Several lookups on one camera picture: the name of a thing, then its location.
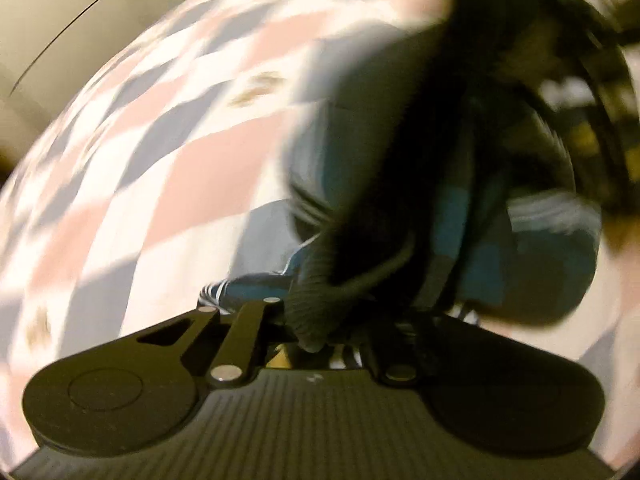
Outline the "striped dark knit sweater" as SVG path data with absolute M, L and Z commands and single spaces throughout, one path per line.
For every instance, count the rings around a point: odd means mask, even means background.
M 560 322 L 596 273 L 603 215 L 639 209 L 637 30 L 585 0 L 452 0 L 341 74 L 293 140 L 283 270 L 198 302 L 280 300 L 310 352 L 455 304 Z

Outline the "pink grey checkered bedspread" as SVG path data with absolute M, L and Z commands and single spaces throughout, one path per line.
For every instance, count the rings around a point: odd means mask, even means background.
M 625 24 L 639 107 L 639 0 Z M 634 479 L 639 474 L 639 209 L 602 217 L 596 273 L 551 325 L 449 315 L 589 370 L 605 408 L 586 448 L 514 458 L 379 384 L 369 337 L 305 350 L 282 311 L 239 387 L 175 434 L 111 457 L 39 445 L 23 413 L 54 362 L 203 307 L 210 284 L 283 270 L 299 246 L 286 154 L 329 86 L 441 23 L 452 0 L 186 0 L 101 68 L 1 192 L 1 474 L 6 479 Z

